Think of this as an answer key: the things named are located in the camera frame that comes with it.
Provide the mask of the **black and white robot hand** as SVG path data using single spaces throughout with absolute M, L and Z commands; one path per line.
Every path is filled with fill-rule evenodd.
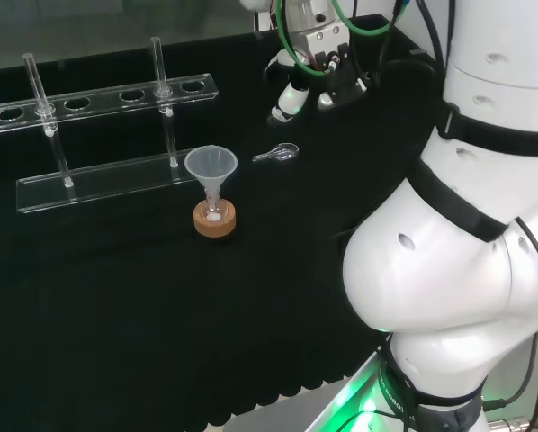
M 285 48 L 280 49 L 265 68 L 265 76 L 284 72 L 288 83 L 268 114 L 269 124 L 291 122 L 309 103 L 314 103 L 324 113 L 365 96 L 366 80 L 358 72 L 350 50 L 349 30 L 340 21 L 294 32 L 290 41 L 291 49 L 304 66 L 325 75 L 319 77 L 305 72 Z

